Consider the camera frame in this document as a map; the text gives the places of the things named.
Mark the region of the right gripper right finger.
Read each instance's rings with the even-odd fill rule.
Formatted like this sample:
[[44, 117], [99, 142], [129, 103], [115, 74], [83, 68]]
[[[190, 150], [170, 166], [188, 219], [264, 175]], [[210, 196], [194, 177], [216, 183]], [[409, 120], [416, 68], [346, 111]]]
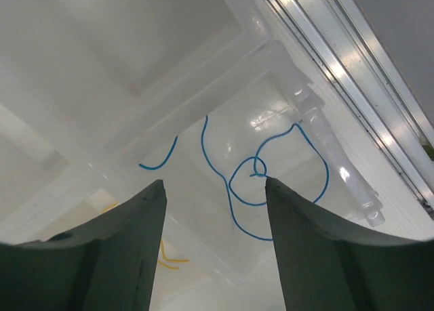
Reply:
[[432, 310], [433, 242], [371, 230], [268, 178], [267, 210], [288, 310]]

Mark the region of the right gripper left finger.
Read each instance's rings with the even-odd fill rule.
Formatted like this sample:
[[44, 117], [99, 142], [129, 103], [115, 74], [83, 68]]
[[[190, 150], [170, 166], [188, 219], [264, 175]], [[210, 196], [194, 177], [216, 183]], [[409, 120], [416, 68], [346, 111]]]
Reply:
[[167, 206], [162, 180], [46, 241], [1, 245], [2, 310], [148, 310]]

